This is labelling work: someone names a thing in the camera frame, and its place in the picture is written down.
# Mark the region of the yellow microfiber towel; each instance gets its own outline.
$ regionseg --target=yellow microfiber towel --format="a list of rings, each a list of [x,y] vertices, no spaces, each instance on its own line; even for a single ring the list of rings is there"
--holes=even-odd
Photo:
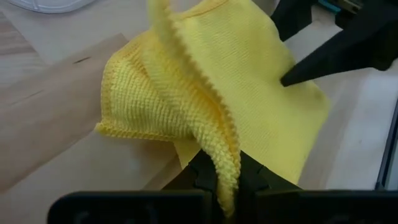
[[[173,141],[183,166],[202,148],[227,217],[240,150],[297,183],[328,100],[312,82],[280,84],[294,60],[271,19],[251,0],[205,0],[181,14],[167,0],[148,8],[151,29],[106,65],[96,130]]]

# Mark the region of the yellow cloth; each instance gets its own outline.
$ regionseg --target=yellow cloth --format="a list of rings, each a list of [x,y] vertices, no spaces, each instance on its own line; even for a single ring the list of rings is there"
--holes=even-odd
[[[106,65],[96,129],[173,141],[183,166],[202,148],[227,217],[240,149],[296,183],[328,100],[312,82],[280,84],[294,60],[270,18],[250,0],[202,1],[182,14],[148,2],[153,27]]]

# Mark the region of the wooden board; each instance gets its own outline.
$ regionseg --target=wooden board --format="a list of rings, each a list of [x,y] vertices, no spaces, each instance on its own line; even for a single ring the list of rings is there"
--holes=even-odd
[[[0,90],[44,68],[35,49],[0,11]]]
[[[175,158],[169,142],[92,132],[0,195],[0,223],[43,224],[51,204],[76,191],[159,189]]]
[[[114,36],[0,90],[0,190],[94,128],[104,65],[126,42]]]

